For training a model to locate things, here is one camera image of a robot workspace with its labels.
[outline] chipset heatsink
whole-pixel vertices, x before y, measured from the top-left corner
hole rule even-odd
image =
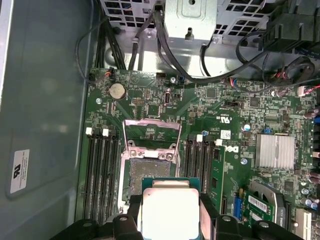
[[[295,138],[285,135],[256,136],[255,167],[272,169],[293,169],[295,159]]]

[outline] microchip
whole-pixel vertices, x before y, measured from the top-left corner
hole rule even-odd
[[[219,149],[215,149],[213,151],[213,158],[214,159],[219,159],[219,156],[220,156],[220,150]]]
[[[287,192],[294,191],[294,182],[293,181],[285,181],[284,182],[284,190]]]
[[[190,118],[195,118],[196,117],[196,113],[194,111],[189,112],[189,117]]]
[[[216,97],[216,90],[214,88],[209,88],[206,91],[206,97],[214,99]]]
[[[245,131],[245,132],[244,132],[244,137],[247,138],[247,139],[250,138],[251,135],[252,135],[252,134],[251,134],[251,132],[249,132],[249,131]]]
[[[250,98],[250,107],[257,108],[259,107],[260,99],[258,97]]]
[[[283,115],[283,121],[284,122],[289,122],[290,121],[289,115]]]
[[[212,187],[214,187],[216,189],[217,188],[217,183],[218,183],[218,180],[213,177],[212,180],[211,180]]]

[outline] integrated circuit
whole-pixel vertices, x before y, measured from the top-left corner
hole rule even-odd
[[[258,108],[260,103],[260,99],[258,97],[251,97],[250,98],[250,107]]]
[[[206,97],[214,99],[216,97],[216,90],[214,88],[208,88],[206,90]]]
[[[285,181],[284,182],[284,190],[287,192],[294,191],[294,182],[293,181]]]

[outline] cable connector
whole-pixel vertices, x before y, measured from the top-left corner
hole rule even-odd
[[[306,95],[306,86],[300,86],[297,90],[299,97],[304,97]]]

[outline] blue connector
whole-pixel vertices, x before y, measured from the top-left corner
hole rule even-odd
[[[263,129],[263,133],[264,134],[271,134],[271,128],[267,126],[265,129]]]
[[[241,219],[242,217],[242,212],[241,212],[241,209],[242,209],[242,202],[243,200],[236,196],[234,198],[234,209],[233,209],[233,216],[238,218],[239,220]]]

